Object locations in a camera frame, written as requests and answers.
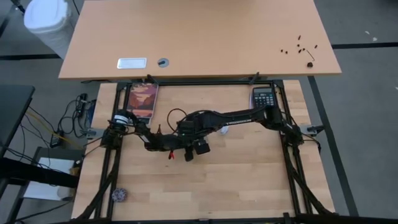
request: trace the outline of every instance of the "yellow cable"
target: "yellow cable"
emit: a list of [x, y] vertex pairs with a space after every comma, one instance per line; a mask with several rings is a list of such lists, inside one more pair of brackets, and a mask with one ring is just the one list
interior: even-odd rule
[[55, 135], [56, 137], [58, 137], [58, 138], [60, 138], [60, 139], [65, 140], [65, 141], [68, 142], [69, 144], [71, 144], [71, 145], [73, 145], [73, 146], [76, 146], [76, 147], [79, 148], [79, 149], [83, 149], [83, 147], [79, 146], [79, 145], [78, 145], [77, 143], [75, 143], [74, 141], [69, 140], [69, 139], [67, 139], [67, 138], [65, 138], [65, 137], [62, 137], [61, 135], [59, 135], [59, 134], [53, 132], [52, 130], [50, 130], [50, 129], [43, 123], [43, 121], [41, 121], [38, 117], [36, 117], [36, 115], [32, 114], [32, 113], [29, 112], [29, 111], [26, 111], [26, 113], [27, 113], [29, 116], [33, 117], [36, 121], [38, 121], [49, 133]]

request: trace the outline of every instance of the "book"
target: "book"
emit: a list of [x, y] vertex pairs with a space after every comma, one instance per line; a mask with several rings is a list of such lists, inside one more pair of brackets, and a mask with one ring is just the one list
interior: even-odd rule
[[155, 83], [133, 83], [127, 110], [149, 124], [154, 115], [158, 89], [159, 86]]

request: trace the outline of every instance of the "robotic arm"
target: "robotic arm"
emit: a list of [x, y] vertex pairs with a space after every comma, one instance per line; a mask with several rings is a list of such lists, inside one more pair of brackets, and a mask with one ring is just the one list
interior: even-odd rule
[[[210, 152], [210, 147], [204, 137], [218, 131], [223, 126], [257, 122], [267, 129], [281, 131], [291, 144], [302, 144], [303, 138], [297, 125], [289, 125], [282, 117], [282, 112], [274, 106], [254, 108], [250, 110], [219, 113], [210, 110], [195, 111], [186, 115], [177, 123], [176, 133], [162, 134], [160, 131], [152, 133], [146, 123], [140, 121], [132, 112], [119, 110], [101, 140], [102, 146], [116, 147], [121, 138], [127, 134], [138, 135], [148, 151], [173, 151], [185, 149], [185, 160], [193, 159], [193, 150], [198, 155]], [[129, 133], [128, 127], [134, 127]]]

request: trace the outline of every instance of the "light wooden desk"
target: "light wooden desk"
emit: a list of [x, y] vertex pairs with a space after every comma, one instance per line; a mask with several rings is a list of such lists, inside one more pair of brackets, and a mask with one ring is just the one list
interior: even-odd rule
[[[307, 68], [310, 54], [299, 53], [303, 48], [313, 55], [313, 68]], [[119, 58], [142, 57], [147, 58], [145, 69], [116, 68]], [[160, 58], [170, 65], [160, 68]], [[341, 73], [313, 0], [85, 1], [59, 78], [241, 77], [257, 72]]]
[[[307, 107], [299, 81], [284, 81], [290, 112], [298, 124], [309, 124]], [[163, 133], [171, 133], [167, 113], [181, 108], [219, 112], [249, 107], [253, 86], [162, 86], [152, 118], [152, 130], [161, 124]], [[92, 126], [106, 128], [114, 104], [116, 84], [102, 84]], [[170, 115], [170, 123], [182, 118]], [[249, 123], [230, 126], [226, 135], [208, 136], [211, 152], [185, 162], [184, 151], [168, 154], [149, 152], [137, 136], [123, 140], [118, 187], [127, 189], [126, 202], [114, 205], [113, 220], [186, 220], [198, 218], [281, 217], [293, 213], [289, 183], [278, 132]], [[88, 151], [99, 142], [88, 146]], [[85, 209], [100, 182], [104, 149], [87, 156], [77, 188], [73, 217]], [[333, 211], [328, 184], [314, 142], [300, 146], [307, 184], [324, 206]]]

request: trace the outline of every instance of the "floor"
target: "floor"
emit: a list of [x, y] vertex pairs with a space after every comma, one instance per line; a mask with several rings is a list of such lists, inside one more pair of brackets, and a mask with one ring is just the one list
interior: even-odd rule
[[[25, 7], [28, 3], [29, 0], [22, 1]], [[83, 0], [76, 0], [76, 4], [80, 9]], [[315, 4], [332, 44], [398, 41], [398, 1], [315, 0]], [[9, 1], [0, 1], [0, 22], [10, 7]], [[72, 20], [77, 20], [76, 13]], [[52, 51], [24, 28], [22, 15], [14, 13], [0, 38], [0, 55], [18, 54], [52, 54]], [[363, 217], [398, 218], [398, 49], [336, 50], [335, 54], [343, 74], [319, 77], [317, 82], [359, 214]], [[0, 61], [0, 83], [35, 86], [32, 107], [56, 124], [69, 101], [80, 93], [87, 93], [89, 99], [93, 99], [99, 87], [98, 83], [58, 80], [61, 65], [60, 59]], [[320, 124], [309, 82], [305, 77], [300, 78], [300, 82], [312, 123]], [[30, 127], [26, 120], [22, 123]], [[25, 135], [25, 153], [32, 156], [36, 147], [44, 144], [30, 133]], [[347, 215], [325, 134], [320, 134], [318, 139], [322, 144], [323, 165], [336, 211]], [[76, 141], [84, 144], [82, 139]], [[11, 148], [20, 150], [22, 146], [22, 133], [18, 130]], [[1, 199], [0, 223], [5, 222], [17, 190], [18, 187], [8, 187]], [[26, 200], [19, 216], [60, 204]], [[69, 204], [30, 218], [26, 223], [67, 221], [71, 212], [72, 204]]]

